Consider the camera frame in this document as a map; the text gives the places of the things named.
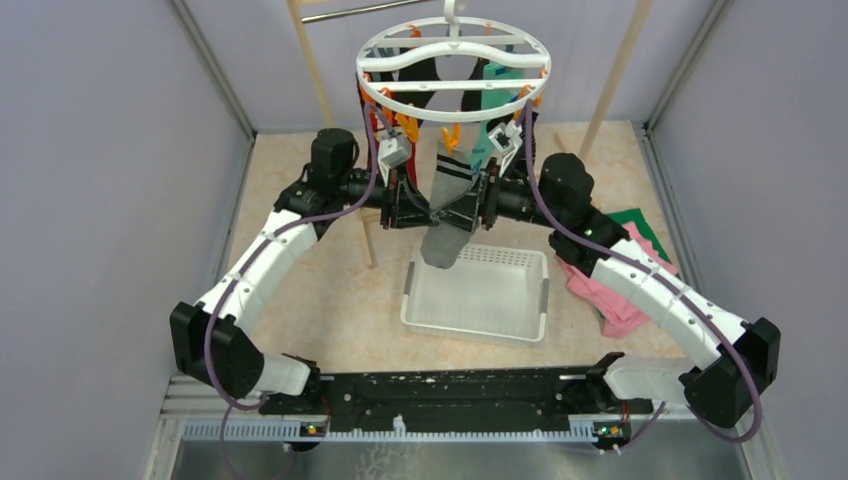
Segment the grey sock with black stripes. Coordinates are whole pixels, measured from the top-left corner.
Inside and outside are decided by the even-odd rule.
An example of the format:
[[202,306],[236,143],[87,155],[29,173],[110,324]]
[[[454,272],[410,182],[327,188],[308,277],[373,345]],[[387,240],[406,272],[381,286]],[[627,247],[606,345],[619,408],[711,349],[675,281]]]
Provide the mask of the grey sock with black stripes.
[[451,268],[470,242],[472,230],[454,226],[443,217],[447,208],[465,196],[475,182],[476,175],[472,173],[468,153],[458,147],[449,152],[445,143],[440,141],[430,196],[430,213],[432,218],[436,218],[436,223],[428,227],[420,248],[421,257],[427,265]]

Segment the white perforated plastic basket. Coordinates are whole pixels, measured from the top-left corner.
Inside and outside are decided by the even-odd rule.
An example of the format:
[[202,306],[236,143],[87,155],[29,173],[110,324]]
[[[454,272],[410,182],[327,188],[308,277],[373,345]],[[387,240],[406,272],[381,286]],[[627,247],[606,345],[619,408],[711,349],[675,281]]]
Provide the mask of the white perforated plastic basket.
[[417,252],[400,322],[420,334],[534,347],[545,337],[549,287],[540,251],[468,244],[447,269],[428,265]]

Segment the white round sock hanger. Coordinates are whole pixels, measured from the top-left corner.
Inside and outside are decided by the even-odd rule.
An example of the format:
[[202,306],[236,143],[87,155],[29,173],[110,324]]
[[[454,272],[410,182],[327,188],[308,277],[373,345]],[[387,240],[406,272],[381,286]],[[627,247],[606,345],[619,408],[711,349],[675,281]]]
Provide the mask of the white round sock hanger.
[[[553,62],[545,45],[532,34],[501,21],[467,16],[462,1],[443,1],[435,16],[407,20],[386,27],[368,39],[355,56],[355,78],[369,73],[365,90],[378,104],[402,116],[425,122],[465,124],[521,113],[540,104]],[[397,82],[399,70],[428,59],[436,60],[437,81]],[[506,67],[523,69],[513,80],[469,81],[479,58]],[[514,100],[487,110],[462,112],[464,90],[511,89]],[[424,108],[393,99],[393,90],[433,91]]]

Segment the black white striped sock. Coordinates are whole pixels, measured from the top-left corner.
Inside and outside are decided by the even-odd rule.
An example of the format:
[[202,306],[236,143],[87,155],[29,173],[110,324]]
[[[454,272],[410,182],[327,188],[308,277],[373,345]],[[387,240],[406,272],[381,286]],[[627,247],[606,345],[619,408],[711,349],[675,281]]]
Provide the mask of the black white striped sock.
[[[468,77],[469,81],[478,81],[484,79],[485,68],[489,65],[489,61],[479,58],[474,68]],[[467,89],[463,91],[460,103],[462,112],[472,112],[482,110],[482,93],[480,89]]]

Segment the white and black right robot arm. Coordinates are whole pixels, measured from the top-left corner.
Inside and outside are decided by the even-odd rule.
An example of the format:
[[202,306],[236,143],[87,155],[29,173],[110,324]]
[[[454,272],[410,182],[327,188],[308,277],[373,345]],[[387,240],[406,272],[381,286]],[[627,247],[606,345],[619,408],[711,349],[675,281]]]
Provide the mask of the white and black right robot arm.
[[593,205],[595,182],[578,156],[556,153],[540,168],[529,157],[522,162],[483,170],[458,154],[438,154],[439,178],[459,187],[436,200],[437,223],[466,229],[505,217],[548,227],[560,260],[623,297],[685,352],[682,360],[619,356],[586,385],[589,404],[612,412],[631,399],[677,403],[721,429],[749,415],[757,431],[763,393],[776,378],[779,328],[719,307],[652,258]]

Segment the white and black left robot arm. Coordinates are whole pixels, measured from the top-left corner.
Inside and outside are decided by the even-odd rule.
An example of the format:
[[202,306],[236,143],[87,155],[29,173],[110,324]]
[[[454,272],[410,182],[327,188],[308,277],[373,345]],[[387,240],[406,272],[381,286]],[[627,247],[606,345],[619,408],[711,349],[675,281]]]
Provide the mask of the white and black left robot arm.
[[360,208],[392,214],[404,203],[429,218],[408,180],[412,140],[399,127],[367,140],[367,166],[359,168],[361,149],[350,131],[320,130],[299,177],[280,192],[241,257],[213,288],[170,313],[178,370],[213,388],[229,409],[258,409],[272,395],[302,414],[319,404],[319,368],[301,357],[264,353],[251,335],[286,274],[337,219]]

